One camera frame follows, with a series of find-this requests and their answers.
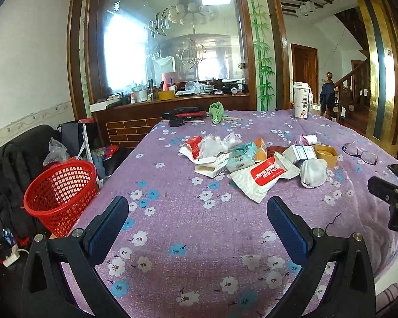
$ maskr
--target floral tablecloth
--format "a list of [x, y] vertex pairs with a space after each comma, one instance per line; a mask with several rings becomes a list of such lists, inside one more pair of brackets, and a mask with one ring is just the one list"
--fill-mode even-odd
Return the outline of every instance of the floral tablecloth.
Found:
[[[210, 119], [170, 128], [159, 123], [129, 155], [90, 203], [75, 227], [86, 227], [116, 195], [125, 196], [130, 213], [105, 263], [97, 272], [132, 318], [263, 317], [298, 274], [266, 215], [266, 202], [280, 196], [310, 227], [330, 235], [364, 235], [375, 277], [398, 256], [398, 233], [387, 229], [388, 205], [367, 191], [379, 176], [398, 185], [387, 170], [397, 161], [353, 130], [320, 116], [292, 118], [292, 111], [231, 111], [241, 121], [215, 126]], [[298, 134], [316, 134], [337, 149], [338, 165], [327, 182], [306, 189], [300, 177], [279, 180], [261, 204], [248, 199], [222, 173], [211, 179], [194, 173], [178, 153], [195, 135], [224, 137], [234, 132], [249, 142], [288, 146]], [[376, 166], [342, 152], [345, 142], [377, 153]], [[317, 307], [329, 281], [328, 264], [309, 310]], [[81, 308], [89, 311], [70, 270], [69, 284]]]

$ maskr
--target glass window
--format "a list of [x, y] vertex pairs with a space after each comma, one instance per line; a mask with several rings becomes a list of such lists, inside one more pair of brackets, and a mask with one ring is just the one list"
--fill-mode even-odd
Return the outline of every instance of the glass window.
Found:
[[101, 0], [108, 86], [243, 79], [236, 0]]

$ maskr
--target purple eyeglasses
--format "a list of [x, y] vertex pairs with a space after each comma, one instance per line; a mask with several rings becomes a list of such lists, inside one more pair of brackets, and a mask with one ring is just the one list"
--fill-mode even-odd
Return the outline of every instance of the purple eyeglasses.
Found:
[[369, 165], [376, 165], [377, 164], [377, 155], [372, 152], [367, 152], [367, 151], [361, 151], [356, 145], [353, 143], [345, 143], [342, 147], [342, 151], [344, 151], [346, 154], [350, 156], [355, 156], [357, 158], [360, 158], [363, 160], [365, 163]]

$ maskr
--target power strip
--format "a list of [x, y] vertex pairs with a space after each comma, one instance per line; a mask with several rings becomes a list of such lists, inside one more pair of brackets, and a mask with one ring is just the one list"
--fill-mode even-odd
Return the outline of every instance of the power strip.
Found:
[[12, 253], [10, 256], [6, 256], [6, 259], [3, 261], [3, 265], [5, 267], [8, 267], [9, 265], [13, 264], [16, 262], [20, 257], [19, 251], [18, 251], [18, 245], [15, 244], [12, 246]]

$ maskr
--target green cloth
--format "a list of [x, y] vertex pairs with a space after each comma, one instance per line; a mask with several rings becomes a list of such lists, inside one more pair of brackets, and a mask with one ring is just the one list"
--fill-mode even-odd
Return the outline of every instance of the green cloth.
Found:
[[212, 117], [213, 124], [219, 124], [224, 117], [224, 107], [217, 101], [209, 106], [209, 115]]

